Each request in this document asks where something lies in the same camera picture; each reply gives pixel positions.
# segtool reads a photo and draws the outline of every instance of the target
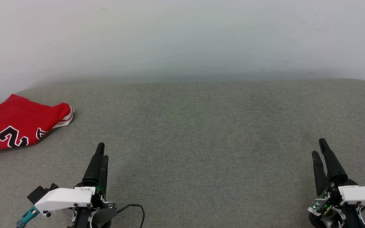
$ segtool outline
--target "white backdrop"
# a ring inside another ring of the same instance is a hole
[[[62,82],[365,79],[361,0],[0,0],[0,102]]]

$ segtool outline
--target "folded red garment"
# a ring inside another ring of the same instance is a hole
[[[50,107],[12,94],[0,104],[0,149],[35,144],[52,128],[68,125],[73,112],[66,103]]]

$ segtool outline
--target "cable connector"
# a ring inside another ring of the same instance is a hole
[[[16,223],[16,228],[24,228],[26,224],[35,218],[40,212],[36,209],[35,206],[32,206],[24,215],[22,215],[21,219]]]

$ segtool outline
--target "robotic arm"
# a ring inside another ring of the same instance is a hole
[[[103,143],[98,144],[84,178],[74,188],[59,188],[52,183],[49,189],[38,186],[29,194],[28,199],[34,206],[16,223],[16,228],[24,228],[38,214],[50,217],[50,211],[56,210],[72,214],[73,225],[69,228],[109,228],[112,218],[129,206],[142,209],[141,228],[144,222],[142,205],[126,205],[117,211],[115,203],[106,202],[108,156],[104,155],[104,148]]]
[[[365,186],[350,180],[326,140],[319,139],[327,176],[318,152],[312,152],[316,194],[309,206],[309,220],[316,228],[365,228]]]

